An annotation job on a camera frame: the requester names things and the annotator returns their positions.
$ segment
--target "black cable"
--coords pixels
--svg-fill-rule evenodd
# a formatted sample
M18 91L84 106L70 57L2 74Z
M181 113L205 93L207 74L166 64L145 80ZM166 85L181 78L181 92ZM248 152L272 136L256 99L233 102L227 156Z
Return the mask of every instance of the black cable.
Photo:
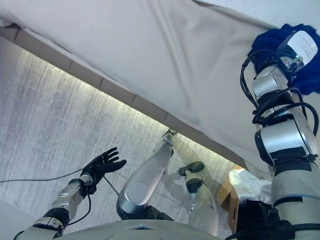
M296 102L296 103L284 106L284 107L274 111L273 113L271 113L263 121L268 122L269 120L271 120L272 118L276 117L277 115L285 112L286 110L293 109L293 108L299 107L299 106L305 106L306 108L308 108L312 112L313 118L314 118L313 135L316 136L317 132L318 132L318 127L319 127L319 116L318 116L317 110L313 106L311 106L309 103L306 103L306 102Z
M77 171L71 172L69 174L63 175L63 176L58 176L58 177L54 177L54 178L47 178L47 179L11 179L11 180L3 180L3 181L0 181L0 184L8 183L8 182L46 182L46 181L53 181L53 180L57 180L57 179L62 179L62 178L68 177L68 176L70 176L72 174L80 172L81 170L82 170L82 168L78 169Z
M119 192L115 189L115 187L111 184L111 182L109 182L109 180L105 176L103 176L103 178L107 181L107 183L114 190L114 192L119 196Z
M299 88L294 87L294 86L288 87L287 89L282 90L279 93L277 93L276 95L272 96L269 100L264 102L262 105L259 106L256 103L254 97L252 96L251 92L248 89L248 86L247 86L247 83L246 83L246 80L245 80L245 77L244 77L244 72L245 72L245 69L247 68L247 66L249 65L249 63L256 57L257 54L260 54L260 53L268 53L271 56L273 56L275 58L275 60L276 60L274 62L274 64L277 65L282 71L285 71L284 74L285 74L286 78L288 79L288 82L289 83L292 82L292 79L293 79L292 75L291 75L291 72L290 71L286 71L286 66L282 62L281 58L278 55L276 55L274 52L270 51L270 50L258 50L258 51L254 52L253 54L251 54L250 56L248 56L246 58L246 60L244 61L244 63L242 64L242 67L241 67L240 85L241 85L241 88L242 88L244 94L246 95L246 97L250 100L250 102L252 102L252 104L256 108L256 111L254 111L254 117L253 117L252 123L253 124L267 123L267 121L269 121L273 117L276 117L277 115L283 113L285 110L292 109L294 107L299 107L299 106L302 107L302 113L303 113L305 119L308 120L307 112L306 112L306 107L307 107L313 114L313 118L314 118L313 134L314 134L314 136L316 136L317 135L317 131L318 131L318 127L319 127L319 117L318 117L317 111L310 104L304 103L303 97L302 97L302 94L301 94ZM275 111L273 114L269 115L268 117L262 118L262 114L266 110L268 110L268 109L273 107L272 104L274 104L276 102L277 98L279 98L281 95L287 93L288 91L296 92L300 102L298 102L297 104L293 103L293 104L290 104L288 106L285 106L285 107Z
M10 180L3 180L3 181L0 181L0 184L2 184L2 183L9 183L9 182L46 182L46 181L53 181L53 180L57 180L57 179L62 179L62 178L65 178L65 177L68 177L68 176L70 176L70 175L72 175L72 174L75 174L75 173L77 173L77 172L80 172L80 171L82 171L83 170L83 168L81 168L81 169L78 169L78 170L76 170L76 171L73 171L73 172L71 172L71 173L68 173L68 174L66 174L66 175L63 175L63 176L58 176L58 177L54 177L54 178L45 178L45 179L10 179ZM111 184L111 182L109 182L109 180L105 177L105 176L103 176L103 178L107 181L107 183L110 185L110 187L114 190L114 192L119 196L119 193L118 193L118 191L115 189L115 187ZM81 220L83 220L86 216L88 216L88 214L90 213L90 211L91 211L91 198L90 198L90 195L87 193L86 194L87 195L87 197L88 197L88 201L89 201L89 210L88 210L88 212L83 216L83 217L81 217L80 219L78 219L78 220L76 220L76 221L74 221L74 222L72 222L72 223L69 223L67 226L70 226L70 225L73 225L73 224L76 224L76 223L78 223L78 222L80 222ZM21 232L19 232L15 237L14 237L14 239L13 240L17 240L17 238L23 233L24 231L21 231Z
M89 210L88 210L88 212L83 217L79 218L77 221L74 221L72 223L67 224L67 226L70 226L70 225L73 225L73 224L76 224L76 223L80 222L82 219L84 219L90 213L90 211L91 211L91 198L90 198L90 195L88 193L86 195L87 195L88 200L89 200Z
M278 97L280 97L281 95L287 93L288 91L291 91L291 90L295 90L295 91L300 91L297 87L295 86L291 86L291 87L288 87L287 89L285 90L282 90L280 92L278 92L275 96L273 96L272 98L269 98L267 101L265 101L261 106L259 106L259 108L257 109L257 111L254 113L254 117L253 117L253 120L252 120L252 123L253 124L259 124L260 122L260 119L261 119L261 115L266 111L268 110L269 108L272 108L272 104L275 103L275 101L277 100Z
M247 86L247 83L246 83L246 80L245 80L245 76L244 76L244 73L245 73L245 69L247 68L247 66L249 65L249 63L256 57L256 55L258 54L261 54L261 53L267 53L267 54L270 54L271 56L273 56L275 58L275 60L277 61L277 65L279 65L279 67L281 69L285 69L285 64L282 62L281 58L275 54L274 52L270 51L270 50L267 50L267 49L262 49L262 50L258 50L258 51L255 51L254 53L252 53L250 56L248 56L246 58L246 60L243 62L242 64L242 67L241 67L241 74L240 74L240 85L241 85L241 88L244 92L244 94L246 95L246 97L250 100L250 102L255 106L256 109L259 108L258 104L256 103L254 97L252 96L251 92L249 91L248 89L248 86Z
M17 240L17 239L18 239L18 237L19 237L23 232L24 232L24 230L23 230L23 231L18 232L18 233L15 235L15 237L14 237L14 239L13 239L13 240Z

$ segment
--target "blue fabric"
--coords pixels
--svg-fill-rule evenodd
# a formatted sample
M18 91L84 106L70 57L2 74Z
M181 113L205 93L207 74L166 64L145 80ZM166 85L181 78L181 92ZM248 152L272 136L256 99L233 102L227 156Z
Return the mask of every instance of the blue fabric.
M256 37L252 44L252 49L248 56L252 53L267 49L276 52L280 44L293 32L293 31L306 31L315 41L318 52L315 57L300 71L294 73L295 78L289 87L295 86L300 89L303 95L308 95L312 92L320 93L320 36L317 35L316 30L309 26L299 24L297 26L290 26L285 24L281 29L272 29ZM253 60L255 71L258 72L264 62L270 57L267 53L259 54Z

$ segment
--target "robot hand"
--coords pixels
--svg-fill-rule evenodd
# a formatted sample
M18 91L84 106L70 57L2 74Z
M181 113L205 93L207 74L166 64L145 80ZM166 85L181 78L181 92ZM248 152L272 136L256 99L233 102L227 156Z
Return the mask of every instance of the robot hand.
M106 173L115 172L127 163L127 160L117 161L119 160L118 154L117 148L114 147L96 156L84 166L81 176L90 175L94 184L97 185Z

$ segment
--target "white plastic bag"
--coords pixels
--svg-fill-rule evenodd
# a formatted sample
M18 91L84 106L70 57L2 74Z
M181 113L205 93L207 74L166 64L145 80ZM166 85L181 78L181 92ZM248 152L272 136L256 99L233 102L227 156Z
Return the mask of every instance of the white plastic bag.
M233 169L229 172L230 183L244 206L246 199L271 204L271 181L261 180L245 169Z

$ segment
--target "sticker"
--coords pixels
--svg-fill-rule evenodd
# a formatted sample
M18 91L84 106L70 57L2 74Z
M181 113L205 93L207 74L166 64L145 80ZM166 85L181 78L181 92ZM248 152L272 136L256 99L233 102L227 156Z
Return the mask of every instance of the sticker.
M307 65L317 54L318 47L312 37L305 31L295 33L287 43Z

